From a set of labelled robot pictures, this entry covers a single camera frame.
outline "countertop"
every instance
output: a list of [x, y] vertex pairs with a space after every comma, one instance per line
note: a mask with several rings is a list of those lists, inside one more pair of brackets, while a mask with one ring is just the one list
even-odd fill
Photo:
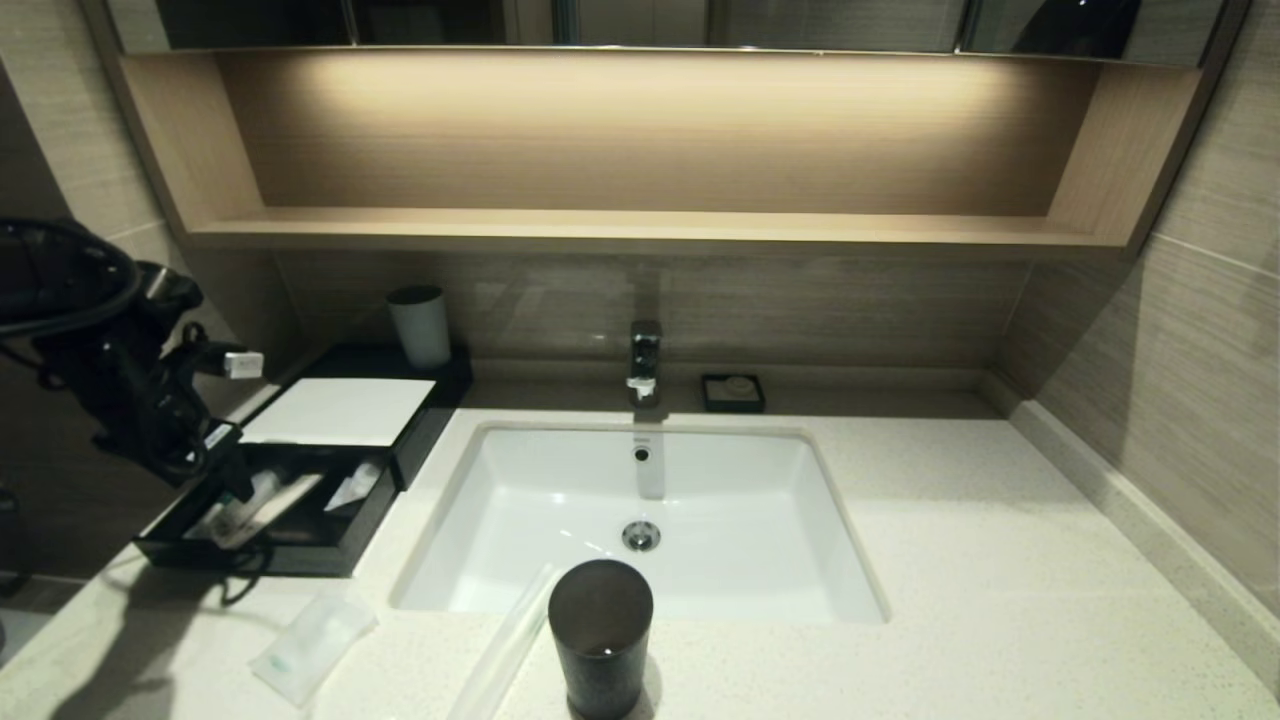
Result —
[[[1009, 423], [943, 415], [669, 416], [669, 430], [806, 433], [891, 619], [655, 620], [649, 701], [632, 716], [1280, 717], [1222, 639]], [[631, 416], [460, 410], [351, 580], [268, 578], [223, 609], [214, 579], [151, 569], [129, 547], [0, 671], [0, 717], [444, 717], [502, 618], [388, 600], [474, 430], [492, 421]], [[298, 710], [247, 664], [316, 592], [337, 588], [358, 592], [380, 624]], [[545, 626], [499, 716], [570, 717]]]

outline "chrome faucet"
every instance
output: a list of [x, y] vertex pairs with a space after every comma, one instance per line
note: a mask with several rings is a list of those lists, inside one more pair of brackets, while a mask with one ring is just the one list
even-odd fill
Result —
[[662, 343], [662, 325], [653, 320], [631, 323], [631, 388], [634, 407], [658, 405], [658, 346]]

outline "sink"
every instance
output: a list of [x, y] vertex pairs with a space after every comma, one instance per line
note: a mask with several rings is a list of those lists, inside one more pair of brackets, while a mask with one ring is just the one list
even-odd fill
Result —
[[544, 562], [596, 557], [658, 618], [884, 621], [806, 439], [673, 430], [477, 430], [392, 605], [507, 612]]

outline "black cup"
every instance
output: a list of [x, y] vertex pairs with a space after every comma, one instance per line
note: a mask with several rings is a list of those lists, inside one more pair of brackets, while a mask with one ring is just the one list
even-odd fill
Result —
[[568, 702], [585, 720], [617, 720], [640, 700], [653, 591], [635, 568], [591, 560], [552, 591], [547, 618]]

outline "soap dish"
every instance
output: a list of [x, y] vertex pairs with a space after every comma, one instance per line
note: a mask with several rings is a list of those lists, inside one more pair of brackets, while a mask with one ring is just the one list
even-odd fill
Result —
[[708, 413], [764, 413], [764, 388], [755, 375], [703, 375]]

